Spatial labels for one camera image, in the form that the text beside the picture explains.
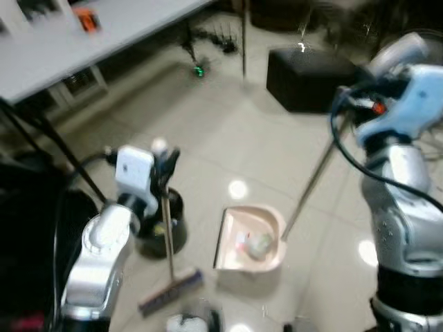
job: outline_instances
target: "broom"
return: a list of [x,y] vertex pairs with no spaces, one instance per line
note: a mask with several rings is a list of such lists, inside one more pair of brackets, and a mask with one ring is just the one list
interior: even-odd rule
[[[159,143],[160,139],[154,141],[155,146]],[[160,144],[163,148],[167,145],[164,141]],[[175,170],[177,159],[180,156],[180,150],[174,149],[171,156],[162,162],[161,156],[166,155],[165,150],[156,154],[158,156],[156,163],[156,171],[159,179],[159,189],[161,191],[161,211],[163,216],[163,223],[165,224],[165,245],[166,256],[168,260],[170,283],[163,289],[156,291],[149,297],[141,300],[138,303],[138,310],[146,317],[150,313],[159,310],[166,304],[178,299],[182,294],[194,289],[203,284],[203,275],[200,270],[191,268],[184,271],[180,276],[177,276],[174,271],[174,250],[172,242],[172,224],[171,224],[171,211],[170,202],[168,196],[168,181],[171,178]]]

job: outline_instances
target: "black box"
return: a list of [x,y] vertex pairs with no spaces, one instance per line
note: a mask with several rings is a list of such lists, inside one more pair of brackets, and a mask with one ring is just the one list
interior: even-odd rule
[[327,113],[337,87],[355,81],[356,66],[343,57],[296,47],[269,53],[266,87],[289,112]]

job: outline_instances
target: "wire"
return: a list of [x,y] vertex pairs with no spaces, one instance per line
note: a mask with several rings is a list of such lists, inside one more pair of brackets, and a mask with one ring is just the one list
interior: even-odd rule
[[68,177],[65,186],[60,192],[60,196],[57,200],[57,207],[55,208],[55,227],[54,227],[54,242],[53,242],[53,317],[51,320],[50,330],[55,330],[58,323],[58,317],[60,314],[60,303],[59,303],[59,281],[57,280],[57,247],[58,247],[58,226],[60,219],[62,218],[62,210],[64,204],[64,198],[69,188],[72,186],[74,180],[80,174],[80,170],[84,169],[87,165],[97,160],[109,159],[110,152],[101,151],[96,154],[92,154],[86,157],[82,162],[80,162],[79,167],[77,167],[74,172]]
[[434,205],[441,213],[443,213],[443,205],[434,199],[433,197],[429,196],[428,194],[422,192],[421,190],[417,190],[413,187],[410,187],[408,185],[404,185],[403,183],[399,183],[397,181],[394,181],[390,178],[385,178],[384,176],[380,176],[378,174],[375,174],[374,172],[370,171],[366,166],[360,164],[351,154],[348,152],[348,150],[343,146],[341,143],[340,135],[338,133],[338,127],[336,123],[336,118],[338,115],[338,111],[341,108],[341,105],[353,94],[358,93],[364,89],[367,89],[369,86],[360,86],[356,88],[351,88],[347,91],[343,91],[333,102],[330,109],[330,117],[329,117],[329,124],[332,132],[332,138],[334,139],[334,144],[337,146],[338,150],[343,154],[345,159],[355,168],[357,168],[361,173],[365,174],[366,176],[373,178],[374,180],[381,181],[383,183],[387,183],[389,185],[393,185],[394,187],[397,187],[401,190],[404,190],[406,192],[409,192],[411,194],[414,194],[415,196],[420,197],[421,199],[424,199],[425,201],[428,201],[430,204]]

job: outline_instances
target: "tiled floor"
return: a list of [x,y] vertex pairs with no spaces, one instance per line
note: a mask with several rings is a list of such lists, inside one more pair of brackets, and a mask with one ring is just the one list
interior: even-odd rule
[[[232,17],[212,21],[238,27]],[[321,40],[307,36],[312,47],[324,47]],[[199,80],[190,74],[186,54],[167,48],[134,74],[151,75],[137,93],[66,134],[81,156],[103,145],[147,149],[155,136],[166,137],[183,152],[171,186],[184,197],[190,236],[176,262],[202,269],[206,285],[142,319],[137,301],[160,287],[168,270],[165,261],[135,252],[127,263],[112,332],[162,331],[167,316],[193,297],[222,307],[226,332],[282,331],[282,323],[298,315],[320,332],[357,332],[374,324],[368,299],[376,269],[359,256],[359,244],[371,239],[370,216],[359,193],[359,174],[338,155],[292,230],[281,268],[254,276],[212,269],[224,207],[266,203],[288,219],[328,140],[325,116],[287,113],[264,87],[267,50],[296,42],[296,35],[250,28],[247,83],[238,57],[225,58],[212,46],[200,46],[213,69]],[[357,152],[351,137],[346,143]],[[91,174],[106,195],[115,197],[107,166],[95,165]],[[228,191],[236,180],[248,188],[242,199]]]

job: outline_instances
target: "pink dustpan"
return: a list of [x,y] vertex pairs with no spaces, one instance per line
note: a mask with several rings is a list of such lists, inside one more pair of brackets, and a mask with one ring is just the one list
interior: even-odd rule
[[[279,211],[267,205],[239,205],[224,210],[219,231],[214,269],[262,273],[277,268],[286,253],[282,235],[286,222]],[[271,249],[261,260],[252,258],[245,248],[248,237],[270,234]]]

